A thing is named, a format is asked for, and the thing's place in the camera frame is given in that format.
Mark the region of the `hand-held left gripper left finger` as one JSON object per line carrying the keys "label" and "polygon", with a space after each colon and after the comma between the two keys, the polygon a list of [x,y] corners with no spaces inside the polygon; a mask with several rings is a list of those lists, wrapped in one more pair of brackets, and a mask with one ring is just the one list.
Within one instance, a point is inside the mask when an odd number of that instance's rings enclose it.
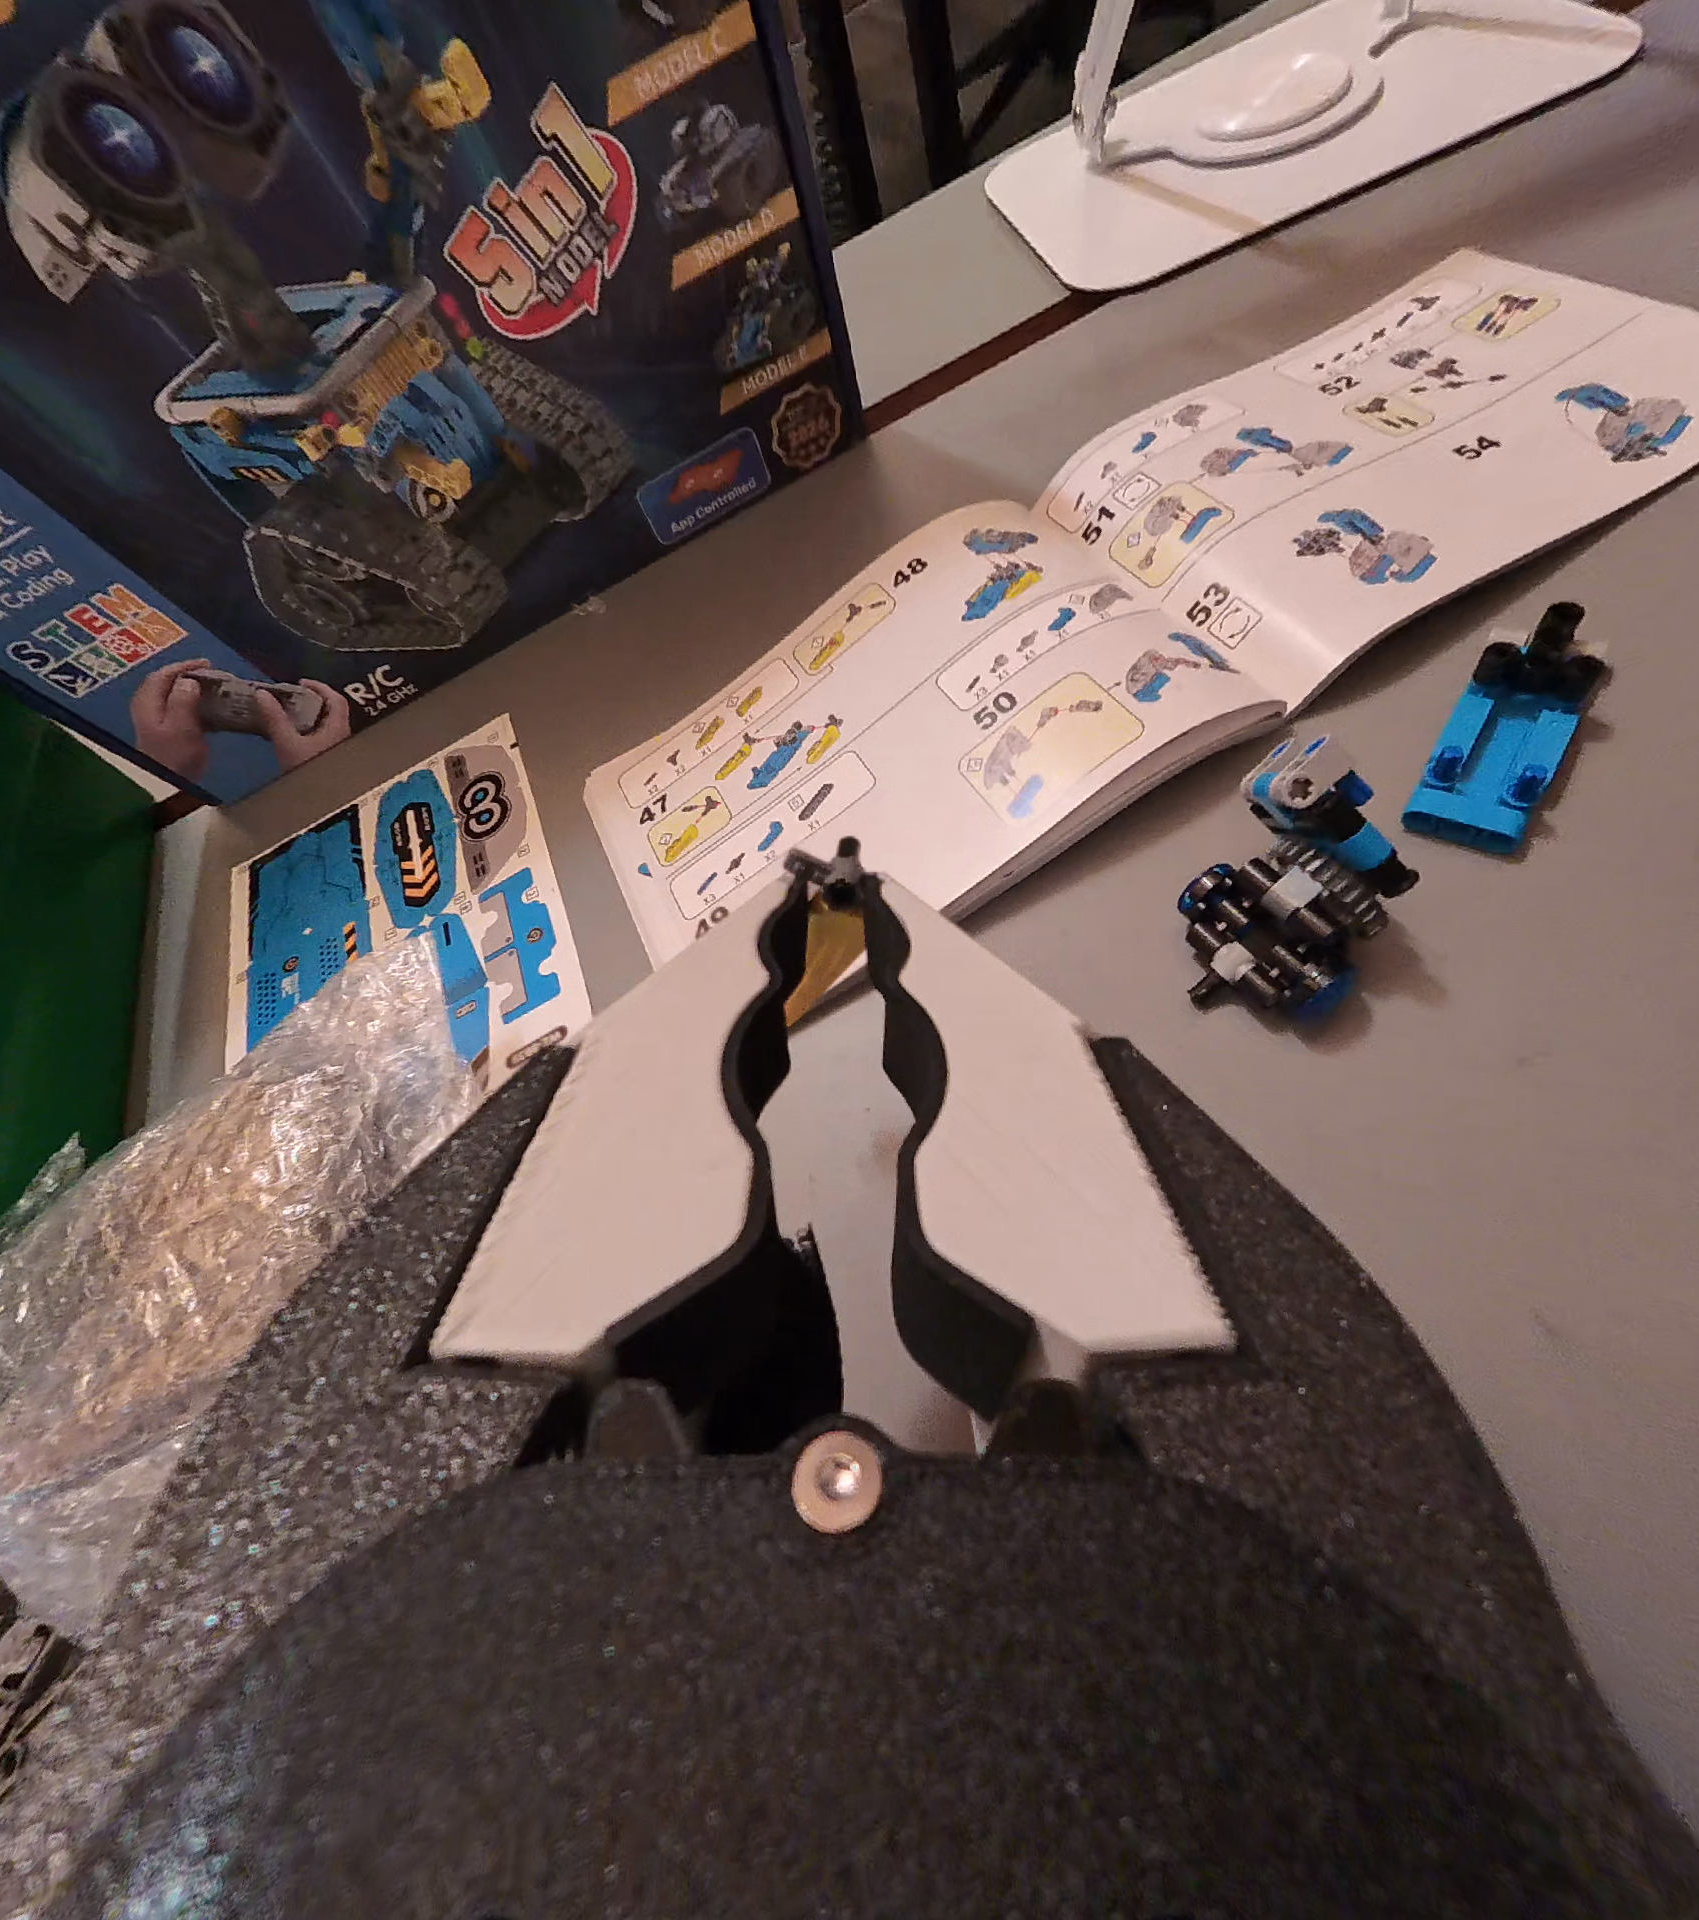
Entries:
{"label": "hand-held left gripper left finger", "polygon": [[653,1379],[693,1410],[765,1348],[789,1253],[759,1120],[789,1071],[807,925],[787,877],[585,1028],[433,1360]]}

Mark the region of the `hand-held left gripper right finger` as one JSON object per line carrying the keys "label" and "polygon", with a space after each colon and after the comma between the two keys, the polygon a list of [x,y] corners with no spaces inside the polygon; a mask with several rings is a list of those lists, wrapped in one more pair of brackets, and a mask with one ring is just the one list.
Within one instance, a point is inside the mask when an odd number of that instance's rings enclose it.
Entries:
{"label": "hand-held left gripper right finger", "polygon": [[861,900],[881,1065],[909,1109],[891,1246],[909,1358],[993,1423],[1029,1379],[1231,1355],[1085,1028],[891,876]]}

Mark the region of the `yellow building piece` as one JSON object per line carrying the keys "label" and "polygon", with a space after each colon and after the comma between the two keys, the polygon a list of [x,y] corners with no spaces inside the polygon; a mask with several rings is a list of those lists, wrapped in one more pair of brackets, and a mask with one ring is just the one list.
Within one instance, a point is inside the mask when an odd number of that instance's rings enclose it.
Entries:
{"label": "yellow building piece", "polygon": [[865,953],[863,913],[859,905],[837,905],[817,894],[809,901],[805,963],[785,997],[785,1023],[793,1030],[807,1019],[835,984],[861,963]]}

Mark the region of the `grey and black connector pin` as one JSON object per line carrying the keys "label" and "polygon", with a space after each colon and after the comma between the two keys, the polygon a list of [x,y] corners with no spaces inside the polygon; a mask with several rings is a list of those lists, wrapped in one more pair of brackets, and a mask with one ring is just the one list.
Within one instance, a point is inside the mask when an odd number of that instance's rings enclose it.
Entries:
{"label": "grey and black connector pin", "polygon": [[877,877],[861,863],[861,841],[845,834],[827,857],[795,849],[783,861],[791,882],[799,882],[815,912],[861,913],[875,897]]}

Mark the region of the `blue-yellow brick assembly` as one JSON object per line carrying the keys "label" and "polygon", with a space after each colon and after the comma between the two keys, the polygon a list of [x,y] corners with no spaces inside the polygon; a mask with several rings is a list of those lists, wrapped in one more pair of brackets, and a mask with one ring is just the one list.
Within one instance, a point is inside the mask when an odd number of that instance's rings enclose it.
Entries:
{"label": "blue-yellow brick assembly", "polygon": [[1494,629],[1442,722],[1400,825],[1492,855],[1526,845],[1532,816],[1606,677],[1578,644],[1582,606],[1552,602],[1528,634]]}

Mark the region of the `grey desk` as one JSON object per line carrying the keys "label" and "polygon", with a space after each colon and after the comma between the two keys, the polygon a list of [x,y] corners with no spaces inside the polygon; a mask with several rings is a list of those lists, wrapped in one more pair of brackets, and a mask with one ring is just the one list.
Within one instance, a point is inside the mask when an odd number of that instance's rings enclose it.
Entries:
{"label": "grey desk", "polygon": [[[585,773],[699,702],[917,523],[1029,500],[1131,409],[1291,348],[1456,248],[1699,309],[1699,1],[1638,60],[1283,231],[1069,295],[977,175],[837,253],[869,437],[227,811],[155,811],[131,1121],[223,1067],[229,870],[511,716],[597,1010],[647,972]],[[1173,891],[1253,848],[1255,744],[1179,775],[971,919],[1127,1036],[1412,1323],[1514,1491],[1582,1658],[1699,1836],[1699,472],[1376,644],[1323,723],[1394,823],[1488,631],[1584,607],[1610,683],[1526,855],[1420,883],[1317,1034],[1187,1001]]]}

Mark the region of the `blue tracked toy assembly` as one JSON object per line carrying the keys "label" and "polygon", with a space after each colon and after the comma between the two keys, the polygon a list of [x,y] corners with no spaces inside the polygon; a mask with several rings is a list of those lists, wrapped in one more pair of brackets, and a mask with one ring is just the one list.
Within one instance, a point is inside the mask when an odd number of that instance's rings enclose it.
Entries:
{"label": "blue tracked toy assembly", "polygon": [[1177,907],[1197,959],[1189,999],[1199,1010],[1233,999],[1295,1022],[1323,1017],[1357,982],[1355,944],[1388,925],[1386,901],[1418,873],[1366,818],[1370,786],[1331,733],[1287,736],[1241,793],[1271,841],[1257,857],[1203,867],[1183,888]]}

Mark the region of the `blue robot sticker sheet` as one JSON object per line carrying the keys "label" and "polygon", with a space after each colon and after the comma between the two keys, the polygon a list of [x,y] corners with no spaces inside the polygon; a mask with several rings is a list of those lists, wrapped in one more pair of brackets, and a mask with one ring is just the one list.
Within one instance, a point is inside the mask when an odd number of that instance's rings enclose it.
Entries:
{"label": "blue robot sticker sheet", "polygon": [[225,1063],[347,963],[411,938],[431,950],[445,1030],[489,1091],[591,1017],[507,714],[237,866]]}

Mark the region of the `clear plastic bag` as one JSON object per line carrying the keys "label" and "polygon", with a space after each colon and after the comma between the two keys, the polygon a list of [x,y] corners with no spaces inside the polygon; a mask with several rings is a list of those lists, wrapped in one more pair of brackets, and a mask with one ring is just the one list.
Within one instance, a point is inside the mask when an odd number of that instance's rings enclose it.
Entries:
{"label": "clear plastic bag", "polygon": [[475,1118],[419,957],[331,984],[0,1242],[0,1916],[275,1913],[285,1753],[385,1739],[405,1527],[535,1387],[411,1363],[543,1090]]}

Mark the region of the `open instruction booklet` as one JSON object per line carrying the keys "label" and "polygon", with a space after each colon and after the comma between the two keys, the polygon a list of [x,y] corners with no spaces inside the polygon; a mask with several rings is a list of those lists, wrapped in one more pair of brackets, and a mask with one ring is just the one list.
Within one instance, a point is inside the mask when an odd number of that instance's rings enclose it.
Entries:
{"label": "open instruction booklet", "polygon": [[1699,309],[1452,252],[913,529],[583,798],[655,968],[843,835],[957,919],[1690,468]]}

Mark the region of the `toy robot kit box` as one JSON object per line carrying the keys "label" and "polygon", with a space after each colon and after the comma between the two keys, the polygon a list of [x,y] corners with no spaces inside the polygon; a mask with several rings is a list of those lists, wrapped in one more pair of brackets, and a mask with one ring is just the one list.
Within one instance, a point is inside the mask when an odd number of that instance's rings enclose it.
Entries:
{"label": "toy robot kit box", "polygon": [[0,686],[229,804],[861,436],[773,3],[0,3]]}

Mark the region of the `white folding book stand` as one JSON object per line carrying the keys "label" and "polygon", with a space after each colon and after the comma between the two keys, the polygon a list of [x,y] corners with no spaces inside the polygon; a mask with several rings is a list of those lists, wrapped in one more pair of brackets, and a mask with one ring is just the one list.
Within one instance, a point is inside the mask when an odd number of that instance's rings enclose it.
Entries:
{"label": "white folding book stand", "polygon": [[1327,1],[1133,92],[1133,3],[1101,1],[1071,117],[983,189],[1055,279],[1121,291],[1598,83],[1642,46],[1570,1]]}

